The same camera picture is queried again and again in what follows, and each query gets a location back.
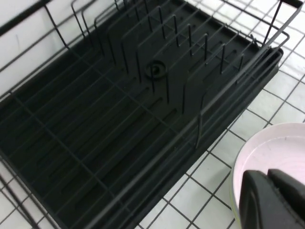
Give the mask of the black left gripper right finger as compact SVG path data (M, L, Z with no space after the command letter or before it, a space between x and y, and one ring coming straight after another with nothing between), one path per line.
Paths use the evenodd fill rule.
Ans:
M279 201L273 218L279 217L276 223L280 229L303 229L305 227L305 185L279 169L268 170L278 191Z

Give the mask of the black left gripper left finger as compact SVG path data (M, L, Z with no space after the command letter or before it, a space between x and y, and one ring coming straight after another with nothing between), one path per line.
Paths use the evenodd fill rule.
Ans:
M294 211L280 191L283 182L271 173L247 170L240 193L240 222L243 229L293 229Z

